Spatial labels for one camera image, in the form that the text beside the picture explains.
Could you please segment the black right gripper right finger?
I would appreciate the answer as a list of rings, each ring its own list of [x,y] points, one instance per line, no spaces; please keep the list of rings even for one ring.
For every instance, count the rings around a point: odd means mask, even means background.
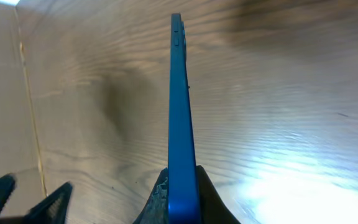
[[[202,166],[196,166],[202,224],[240,224],[220,198]]]

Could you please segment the blue Galaxy smartphone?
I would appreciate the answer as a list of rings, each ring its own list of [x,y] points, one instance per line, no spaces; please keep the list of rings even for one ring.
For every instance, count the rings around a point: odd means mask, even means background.
[[[168,114],[168,221],[201,223],[195,145],[181,14],[172,14]]]

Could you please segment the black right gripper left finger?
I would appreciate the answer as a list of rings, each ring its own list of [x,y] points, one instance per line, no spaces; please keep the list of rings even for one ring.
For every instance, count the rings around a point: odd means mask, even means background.
[[[133,224],[168,224],[168,169],[161,170],[149,198]]]

